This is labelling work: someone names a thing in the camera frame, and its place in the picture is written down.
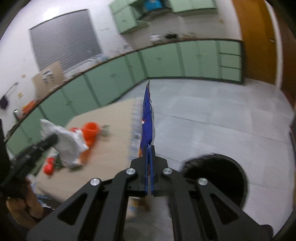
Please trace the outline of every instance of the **window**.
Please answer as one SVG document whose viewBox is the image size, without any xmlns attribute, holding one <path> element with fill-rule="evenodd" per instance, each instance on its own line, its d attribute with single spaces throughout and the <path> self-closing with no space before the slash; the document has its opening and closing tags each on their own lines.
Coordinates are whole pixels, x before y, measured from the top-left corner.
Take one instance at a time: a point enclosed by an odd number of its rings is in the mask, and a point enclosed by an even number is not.
<svg viewBox="0 0 296 241">
<path fill-rule="evenodd" d="M 65 71 L 101 53 L 87 9 L 43 22 L 30 32 L 39 70 L 59 61 Z"/>
</svg>

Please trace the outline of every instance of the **white plastic bag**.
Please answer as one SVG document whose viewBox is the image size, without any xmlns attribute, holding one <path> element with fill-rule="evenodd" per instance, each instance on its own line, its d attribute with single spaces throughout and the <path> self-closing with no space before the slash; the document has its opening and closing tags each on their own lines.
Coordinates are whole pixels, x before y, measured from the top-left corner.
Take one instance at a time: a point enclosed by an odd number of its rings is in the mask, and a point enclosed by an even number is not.
<svg viewBox="0 0 296 241">
<path fill-rule="evenodd" d="M 57 134 L 58 143 L 54 148 L 59 152 L 63 166 L 72 168 L 81 165 L 79 157 L 81 153 L 88 149 L 82 131 L 71 132 L 61 126 L 56 126 L 48 120 L 41 119 L 40 121 L 43 131 L 41 136 L 43 138 Z"/>
</svg>

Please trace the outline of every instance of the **black bucket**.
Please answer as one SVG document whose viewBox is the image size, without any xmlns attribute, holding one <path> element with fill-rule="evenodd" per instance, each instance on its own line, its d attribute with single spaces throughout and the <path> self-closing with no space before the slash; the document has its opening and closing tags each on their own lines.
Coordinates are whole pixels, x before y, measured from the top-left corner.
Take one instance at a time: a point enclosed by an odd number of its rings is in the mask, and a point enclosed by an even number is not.
<svg viewBox="0 0 296 241">
<path fill-rule="evenodd" d="M 182 174 L 192 180 L 200 177 L 208 179 L 243 208 L 248 194 L 248 181 L 244 170 L 234 159 L 220 154 L 201 156 L 187 161 Z"/>
</svg>

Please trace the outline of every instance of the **beige tablecloth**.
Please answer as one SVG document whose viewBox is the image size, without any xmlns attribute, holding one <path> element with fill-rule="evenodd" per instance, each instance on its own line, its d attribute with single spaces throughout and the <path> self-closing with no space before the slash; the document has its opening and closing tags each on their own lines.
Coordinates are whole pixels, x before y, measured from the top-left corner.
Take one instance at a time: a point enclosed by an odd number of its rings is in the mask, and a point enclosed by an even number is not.
<svg viewBox="0 0 296 241">
<path fill-rule="evenodd" d="M 109 125 L 110 136 L 98 138 L 88 162 L 77 171 L 62 168 L 55 170 L 52 176 L 47 176 L 41 170 L 37 176 L 36 192 L 63 202 L 90 179 L 111 179 L 128 168 L 135 102 L 135 99 L 118 102 L 74 117 L 67 124 L 67 130 L 72 127 L 80 128 L 91 121 L 100 126 Z"/>
</svg>

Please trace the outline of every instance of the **tile floor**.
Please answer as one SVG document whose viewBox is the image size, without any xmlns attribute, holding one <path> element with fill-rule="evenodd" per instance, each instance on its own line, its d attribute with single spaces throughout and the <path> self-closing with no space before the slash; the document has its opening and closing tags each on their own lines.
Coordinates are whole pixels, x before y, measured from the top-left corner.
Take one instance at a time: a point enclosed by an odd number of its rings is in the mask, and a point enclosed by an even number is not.
<svg viewBox="0 0 296 241">
<path fill-rule="evenodd" d="M 121 99 L 144 96 L 147 81 Z M 289 139 L 293 110 L 275 86 L 246 79 L 244 86 L 204 80 L 151 80 L 157 154 L 176 170 L 192 157 L 227 155 L 249 179 L 244 211 L 276 233 L 292 211 L 295 160 Z M 126 223 L 132 240 L 173 240 L 165 198 Z"/>
</svg>

